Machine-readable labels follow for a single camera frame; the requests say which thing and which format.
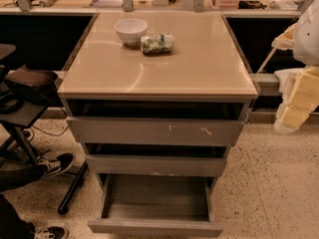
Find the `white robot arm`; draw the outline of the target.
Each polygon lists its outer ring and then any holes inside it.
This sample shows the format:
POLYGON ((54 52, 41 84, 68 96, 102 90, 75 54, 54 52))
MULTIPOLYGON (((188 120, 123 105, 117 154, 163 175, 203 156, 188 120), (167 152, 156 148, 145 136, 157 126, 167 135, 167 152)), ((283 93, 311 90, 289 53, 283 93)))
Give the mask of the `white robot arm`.
POLYGON ((280 133, 298 130, 319 107, 319 0, 314 0, 299 20, 272 42, 274 48, 292 50, 304 69, 277 71, 279 105, 274 129, 280 133))

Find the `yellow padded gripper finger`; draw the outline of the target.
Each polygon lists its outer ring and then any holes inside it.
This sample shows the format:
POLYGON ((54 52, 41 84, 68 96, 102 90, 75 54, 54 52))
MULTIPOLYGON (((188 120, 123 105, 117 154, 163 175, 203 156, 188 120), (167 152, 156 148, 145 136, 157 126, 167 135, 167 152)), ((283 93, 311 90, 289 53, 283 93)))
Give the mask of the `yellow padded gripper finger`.
POLYGON ((278 107, 273 127, 279 133, 292 133, 298 130, 308 118, 309 114, 307 112, 298 111, 281 104, 278 107))

